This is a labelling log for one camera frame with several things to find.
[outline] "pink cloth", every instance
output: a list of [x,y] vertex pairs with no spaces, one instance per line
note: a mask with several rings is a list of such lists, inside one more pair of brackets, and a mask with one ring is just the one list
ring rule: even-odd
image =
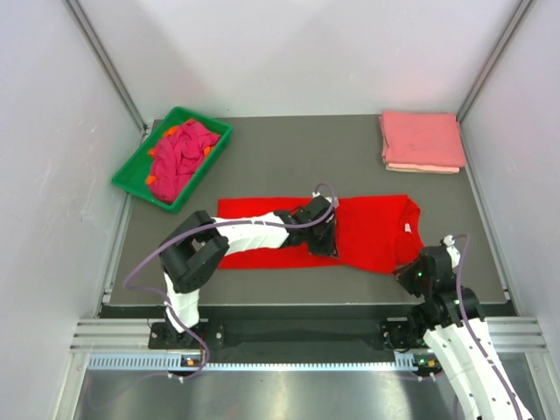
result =
[[150,169],[155,180],[148,185],[154,197],[165,203],[175,201],[204,161],[204,149],[219,139],[219,135],[191,119],[171,136],[159,140]]
[[385,111],[381,121],[382,156],[400,169],[456,172],[466,164],[454,114],[407,114]]

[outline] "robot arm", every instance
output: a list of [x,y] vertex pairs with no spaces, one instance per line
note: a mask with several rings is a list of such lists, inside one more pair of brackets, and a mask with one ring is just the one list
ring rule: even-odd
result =
[[[279,249],[307,243],[310,253],[317,256],[338,256],[335,242],[334,213],[319,224],[308,228],[281,228],[280,225],[302,225],[318,220],[331,208],[329,199],[315,195],[309,204],[291,210],[276,210],[262,216],[226,220],[211,218],[198,211],[187,218],[165,239],[190,229],[218,222],[232,221],[230,226],[208,229],[189,236],[160,254],[167,296],[178,318],[189,328],[199,323],[199,290],[210,279],[224,256],[250,249]],[[171,330],[181,334],[184,329],[167,310]]]
[[408,293],[424,297],[408,316],[408,334],[433,351],[466,419],[532,419],[494,350],[479,300],[463,287],[467,321],[461,314],[453,272],[459,259],[453,238],[447,236],[440,246],[424,248],[414,262],[395,272]]

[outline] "red cloth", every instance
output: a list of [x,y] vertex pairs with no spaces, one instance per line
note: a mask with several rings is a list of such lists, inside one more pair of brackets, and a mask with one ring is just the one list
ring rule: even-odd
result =
[[214,146],[219,135],[190,119],[170,136],[157,142],[148,188],[154,197],[172,203],[204,161],[204,149]]
[[[218,217],[237,219],[305,206],[309,198],[220,199]],[[406,195],[339,199],[336,219],[338,259],[311,255],[306,244],[293,248],[252,249],[225,257],[221,269],[288,269],[349,265],[391,273],[424,247],[418,233],[420,208]]]

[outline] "green plastic bin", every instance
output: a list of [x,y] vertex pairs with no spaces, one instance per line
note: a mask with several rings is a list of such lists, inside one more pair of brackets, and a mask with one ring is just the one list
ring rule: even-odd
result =
[[[146,185],[146,178],[150,173],[151,163],[153,162],[153,158],[148,156],[148,150],[156,146],[158,140],[168,129],[174,125],[184,123],[189,118],[194,118],[210,131],[219,134],[220,140],[218,140],[213,150],[204,159],[200,168],[192,175],[181,194],[171,204],[166,204],[156,199]],[[127,163],[116,173],[113,177],[113,184],[168,212],[178,213],[218,156],[229,144],[231,130],[231,125],[225,122],[197,114],[189,109],[176,107],[167,114],[167,117],[151,132],[150,136],[134,152]]]

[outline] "gray table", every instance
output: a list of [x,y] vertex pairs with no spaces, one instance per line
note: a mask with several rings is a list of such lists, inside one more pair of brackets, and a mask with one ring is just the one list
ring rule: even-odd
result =
[[[375,115],[232,118],[232,140],[179,214],[135,199],[111,296],[112,305],[161,304],[126,291],[124,277],[193,211],[215,214],[219,198],[307,196],[329,181],[340,197],[408,194],[422,209],[420,233],[437,244],[449,233],[469,233],[464,282],[484,303],[504,293],[466,173],[387,171]],[[135,284],[165,287],[158,262]],[[348,267],[218,270],[200,293],[206,305],[401,304],[416,300],[391,276]]]

